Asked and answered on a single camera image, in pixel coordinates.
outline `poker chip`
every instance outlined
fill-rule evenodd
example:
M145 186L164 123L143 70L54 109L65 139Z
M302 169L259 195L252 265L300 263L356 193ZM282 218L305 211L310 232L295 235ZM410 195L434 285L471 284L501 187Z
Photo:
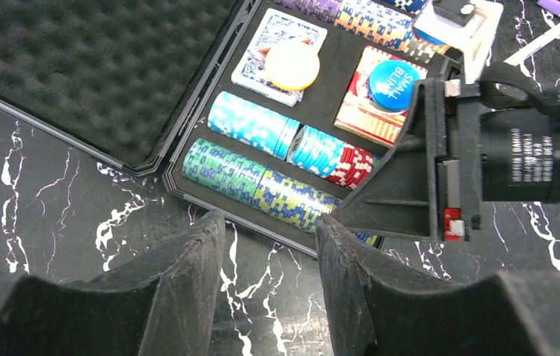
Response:
M339 162L326 180L349 190L356 189L374 168L375 157L377 156L344 142Z
M285 159L300 123L244 100L219 93L208 114L208 128L279 159Z
M415 34L415 36L418 39L423 39L424 41L435 45L435 46L445 46L446 44L442 41L439 41L438 39L436 39L435 37L429 35L428 33L423 32L422 30L419 30L417 28L413 28L413 33Z
M182 175L243 204L251 204L266 167L205 139L185 155Z
M339 13L342 0L275 0L275 3L319 21L332 23Z
M419 79L419 72L408 62L381 62L369 74L369 96L387 111L404 111L411 105L413 83Z
M378 167L381 160L382 160L382 157L374 155L374 168Z
M310 234L319 216L332 212L340 200L277 171L268 169L251 206Z
M298 40L274 44L264 62L269 81L290 91L309 87L319 75L319 66L317 51Z
M321 178L329 176L343 155L343 141L310 126L295 135L286 161Z
M402 9L408 13L419 13L428 0L385 0L385 2Z
M370 246L375 246L375 243L378 241L378 236L374 234L356 232L354 233L354 235L356 235L356 238L358 238L360 241L363 241L364 243Z

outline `poker chip set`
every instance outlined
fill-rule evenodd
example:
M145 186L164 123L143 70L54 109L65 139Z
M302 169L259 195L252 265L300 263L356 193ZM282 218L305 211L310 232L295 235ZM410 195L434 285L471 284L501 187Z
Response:
M384 1L421 8L415 0ZM182 124L165 181L190 201L314 256L319 216L368 179L403 126L408 88L444 59L413 52L423 42L408 14L374 1L275 0L299 12L272 2L254 6L233 55ZM377 247L382 240L356 237Z
M208 115L208 128L302 168L328 182L355 189L378 158L294 119L232 93L221 92Z

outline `black marble table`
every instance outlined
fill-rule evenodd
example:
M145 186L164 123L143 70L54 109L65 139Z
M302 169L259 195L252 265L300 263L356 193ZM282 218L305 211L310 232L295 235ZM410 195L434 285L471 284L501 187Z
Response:
M491 62L558 23L534 1L506 1ZM560 39L520 68L560 90ZM0 112L0 271L88 280L133 259L202 214L159 176L121 174ZM439 278L475 282L497 270L560 271L560 204L486 203L470 243L385 240L384 252ZM212 355L331 355L310 257L229 224Z

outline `black carrying case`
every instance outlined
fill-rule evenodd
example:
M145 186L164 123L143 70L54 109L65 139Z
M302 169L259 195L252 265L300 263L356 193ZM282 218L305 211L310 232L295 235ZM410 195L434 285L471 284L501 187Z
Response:
M306 89L303 101L292 108L230 80L269 8L328 30L319 53L320 75ZM204 118L217 94L228 91L383 156L385 147L333 125L365 46L421 65L428 76L449 76L458 67L454 60L437 54L429 63L417 62L269 0L124 0L116 4L0 0L2 19L7 21L0 21L2 110L136 176L155 172L170 154L163 178L171 193L203 208L223 210L231 221L313 257L312 235L182 177L182 158L196 139L204 138L339 199L349 194L345 188L208 129ZM36 33L28 33L33 28ZM71 43L64 40L77 33L82 37L72 37ZM164 40L177 34L183 36L175 41L177 45ZM37 47L38 36L43 49ZM160 50L160 44L166 49ZM88 45L99 52L90 55L85 49ZM156 91L149 96L147 90Z

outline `black plastic part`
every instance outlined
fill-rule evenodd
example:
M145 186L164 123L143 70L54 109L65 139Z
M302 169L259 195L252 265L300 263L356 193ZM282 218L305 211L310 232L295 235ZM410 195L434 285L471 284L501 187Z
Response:
M436 161L445 156L444 80L417 81L398 144L332 216L352 232L415 241L440 236ZM407 148L418 136L423 145Z
M472 230L482 229L481 202L483 185L481 175L481 122L484 109L478 102L481 95L478 85L462 85L461 95L457 98L457 120L459 147L459 194L461 219L465 224L465 240L471 238Z
M243 0L0 1L0 109L142 176L155 172Z
M559 272L463 286L358 242L326 214L317 255L335 355L560 355Z
M0 274L0 356L207 355L224 248L211 211L88 283Z
M305 254L314 256L314 238L311 234L294 228L280 220L270 218L268 215L250 208L246 205L230 200L208 188L202 187L181 175L183 157L196 139L203 138L215 142L234 152L247 156L254 161L263 163L270 169L282 172L301 182L305 182L317 189L325 191L344 199L349 191L338 185L327 182L320 177L310 174L300 168L290 165L280 159L276 159L261 151L244 145L236 140L207 128L204 118L207 117L211 104L218 93L225 90L240 96L248 101L255 102L273 111L300 121L302 124L310 125L318 130L327 132L332 136L352 143L366 149L374 154L384 155L387 149L373 142L360 138L352 133L334 127L334 117L345 96L348 84L354 74L365 46L374 46L386 52L407 59L402 53L387 50L384 47L371 43L351 33L337 29L332 24L314 22L317 26L328 30L325 42L320 50L321 58L320 74L314 84L306 89L304 99L293 108L267 99L260 94L239 87L231 83L231 72L236 67L246 47L254 35L255 30L267 9L274 8L289 13L308 22L313 20L301 13L288 10L272 1L257 2L251 8L251 18L239 29L238 36L234 40L233 52L229 52L217 69L212 85L207 88L203 97L198 99L198 110L188 118L189 121L181 125L183 132L179 144L171 157L170 164L163 175L167 189L185 199L198 204L204 208L218 208L225 212L225 216L250 228L253 231L264 234L273 240L281 242L292 248L296 248ZM417 65L422 65L411 59L407 59ZM428 70L429 76L439 76L445 70L452 68L454 64L443 56L435 55L428 65L422 65Z
M461 9L471 5L470 3L470 0L437 0L432 2L432 7L435 9L435 15L464 27L472 18L473 12L463 14Z

